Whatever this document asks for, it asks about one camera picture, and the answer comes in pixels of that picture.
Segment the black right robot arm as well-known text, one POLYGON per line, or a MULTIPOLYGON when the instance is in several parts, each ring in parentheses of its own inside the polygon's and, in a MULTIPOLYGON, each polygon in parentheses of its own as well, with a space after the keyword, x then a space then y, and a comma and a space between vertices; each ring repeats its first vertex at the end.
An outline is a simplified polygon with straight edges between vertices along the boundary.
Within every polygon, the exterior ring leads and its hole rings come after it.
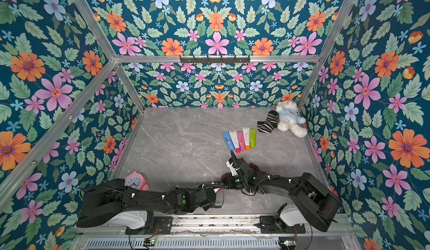
POLYGON ((310 173, 299 177, 282 177, 261 171, 243 158, 231 157, 227 161, 229 173, 221 181, 228 189, 241 191, 248 196, 277 195, 288 199, 271 220, 279 232, 288 227, 309 224, 320 232, 327 232, 340 207, 338 197, 310 173))

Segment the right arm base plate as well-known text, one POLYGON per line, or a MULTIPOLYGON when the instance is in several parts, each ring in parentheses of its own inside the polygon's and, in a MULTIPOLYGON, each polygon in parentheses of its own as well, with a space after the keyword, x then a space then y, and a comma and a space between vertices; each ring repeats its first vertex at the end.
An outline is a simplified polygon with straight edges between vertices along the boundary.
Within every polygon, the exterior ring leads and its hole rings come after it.
POLYGON ((263 234, 305 234, 304 225, 288 226, 279 217, 275 215, 262 215, 259 222, 254 226, 260 229, 263 234))

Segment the pink Curaprox toothpaste tube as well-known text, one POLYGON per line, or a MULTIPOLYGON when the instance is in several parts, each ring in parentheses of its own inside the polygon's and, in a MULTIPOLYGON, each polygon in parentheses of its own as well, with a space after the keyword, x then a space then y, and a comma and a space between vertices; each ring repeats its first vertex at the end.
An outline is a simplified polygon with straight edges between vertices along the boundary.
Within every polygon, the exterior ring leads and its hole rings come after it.
POLYGON ((243 131, 237 131, 236 132, 237 135, 237 139, 239 142, 239 148, 241 151, 245 151, 246 150, 246 146, 245 146, 245 139, 244 139, 244 133, 243 131))

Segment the green Curaprox toothpaste tube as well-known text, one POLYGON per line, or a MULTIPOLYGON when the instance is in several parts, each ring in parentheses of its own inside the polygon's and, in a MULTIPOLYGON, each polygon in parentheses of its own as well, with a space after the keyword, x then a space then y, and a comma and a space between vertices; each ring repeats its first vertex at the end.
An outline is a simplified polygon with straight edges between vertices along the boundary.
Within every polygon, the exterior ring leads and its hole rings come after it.
POLYGON ((255 143, 256 143, 256 129, 255 128, 250 129, 249 137, 250 137, 250 147, 255 148, 255 143))

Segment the white tube red cap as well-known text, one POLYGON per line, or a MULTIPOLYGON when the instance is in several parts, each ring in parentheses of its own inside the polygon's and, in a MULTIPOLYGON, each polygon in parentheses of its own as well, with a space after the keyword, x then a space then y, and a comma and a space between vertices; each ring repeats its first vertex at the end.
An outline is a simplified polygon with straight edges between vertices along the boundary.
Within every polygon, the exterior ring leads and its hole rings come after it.
POLYGON ((235 151, 237 153, 241 152, 241 148, 240 148, 240 144, 239 144, 239 139, 238 139, 238 136, 237 136, 237 132, 236 131, 229 132, 229 136, 230 136, 230 139, 232 141, 232 144, 234 146, 235 151))

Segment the blue toothpaste tube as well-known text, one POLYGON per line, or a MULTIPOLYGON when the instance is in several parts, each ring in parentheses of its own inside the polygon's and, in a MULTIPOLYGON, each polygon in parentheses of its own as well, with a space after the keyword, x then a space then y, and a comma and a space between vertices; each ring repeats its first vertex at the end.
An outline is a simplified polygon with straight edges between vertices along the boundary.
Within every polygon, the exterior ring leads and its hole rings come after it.
POLYGON ((228 146, 229 150, 231 150, 231 151, 235 151, 235 147, 234 147, 233 142, 232 142, 232 140, 231 140, 230 133, 229 133, 228 131, 223 132, 223 133, 222 133, 222 136, 223 136, 223 138, 224 138, 224 140, 225 140, 225 142, 226 142, 226 144, 227 144, 227 146, 228 146))

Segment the brown cloth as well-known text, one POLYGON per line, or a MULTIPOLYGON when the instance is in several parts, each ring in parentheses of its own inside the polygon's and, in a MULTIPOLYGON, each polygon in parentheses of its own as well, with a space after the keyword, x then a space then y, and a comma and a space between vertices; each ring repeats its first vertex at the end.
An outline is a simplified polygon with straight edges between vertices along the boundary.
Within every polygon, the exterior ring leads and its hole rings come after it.
POLYGON ((245 164, 243 167, 236 168, 235 164, 234 164, 234 168, 236 169, 238 175, 237 176, 232 176, 231 172, 224 174, 221 177, 221 181, 224 184, 228 184, 228 183, 247 183, 250 180, 253 180, 257 174, 257 172, 260 172, 260 169, 257 165, 251 163, 251 164, 245 164))

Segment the white tube orange cap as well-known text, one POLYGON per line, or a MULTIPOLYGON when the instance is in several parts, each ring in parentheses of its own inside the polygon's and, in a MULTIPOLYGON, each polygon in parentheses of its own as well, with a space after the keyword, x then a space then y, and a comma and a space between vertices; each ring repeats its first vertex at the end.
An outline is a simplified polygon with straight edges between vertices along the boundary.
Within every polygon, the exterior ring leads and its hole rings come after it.
POLYGON ((244 137, 245 149, 250 150, 250 128, 249 127, 243 128, 243 137, 244 137))

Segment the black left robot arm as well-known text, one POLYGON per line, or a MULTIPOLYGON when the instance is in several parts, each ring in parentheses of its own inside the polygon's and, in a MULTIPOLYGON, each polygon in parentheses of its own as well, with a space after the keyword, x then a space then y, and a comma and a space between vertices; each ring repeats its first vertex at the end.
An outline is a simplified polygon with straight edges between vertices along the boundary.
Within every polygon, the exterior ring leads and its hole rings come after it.
POLYGON ((220 188, 215 184, 198 188, 176 186, 166 192, 154 192, 126 186, 124 179, 110 180, 86 190, 77 227, 101 226, 130 212, 185 215, 198 208, 207 211, 216 207, 216 192, 220 188))

